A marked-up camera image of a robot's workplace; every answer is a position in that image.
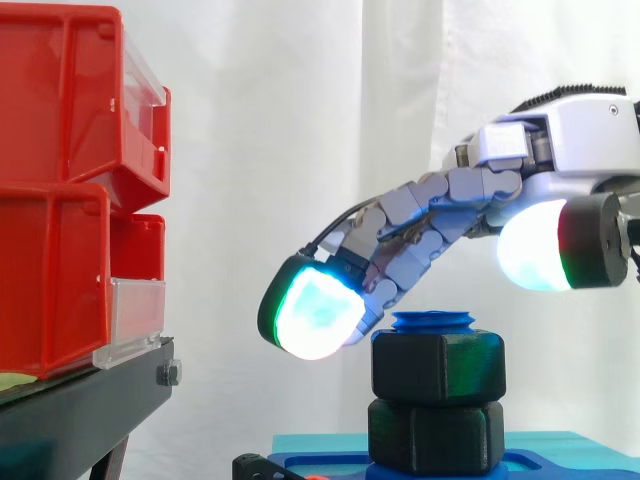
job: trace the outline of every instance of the blue tray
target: blue tray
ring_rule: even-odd
[[[511,433],[506,443],[504,461],[474,480],[640,480],[640,459],[574,433]],[[366,448],[366,435],[283,435],[274,438],[269,459],[299,475],[330,480],[420,480],[372,465]]]

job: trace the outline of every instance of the red plastic drawer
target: red plastic drawer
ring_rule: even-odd
[[[94,182],[114,210],[169,195],[170,94],[111,7],[0,3],[2,182]]]
[[[163,276],[164,221],[112,218],[109,211],[99,185],[0,184],[0,373],[46,378],[90,362],[115,338],[115,304],[128,322],[121,330],[140,336],[162,329],[164,284],[148,280]],[[162,297],[118,300],[112,272],[133,279],[134,287],[135,280],[146,280],[147,290],[161,286]],[[136,324],[132,312],[144,313],[145,302],[154,315]]]

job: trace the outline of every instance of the dark green hex nut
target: dark green hex nut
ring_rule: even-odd
[[[372,339],[378,398],[416,406],[479,405],[506,392],[504,342],[495,333],[381,330]]]
[[[369,455],[416,476],[475,476],[504,456],[502,406],[412,407],[384,400],[369,406]]]

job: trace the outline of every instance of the white backdrop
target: white backdrop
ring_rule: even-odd
[[[259,338],[281,262],[526,97],[570,82],[640,95],[631,0],[114,3],[173,92],[172,196],[153,210],[167,219],[166,333],[184,363],[173,399],[132,435],[125,480],[223,480],[273,434],[365,431],[366,342],[305,363]],[[525,292],[494,248],[461,241],[401,307],[470,310],[505,338],[508,429],[640,455],[638,286]]]

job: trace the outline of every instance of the black shelf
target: black shelf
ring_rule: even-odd
[[[94,465],[92,479],[118,478],[128,435],[171,397],[173,352],[167,338],[110,370],[0,392],[0,480],[76,480]]]

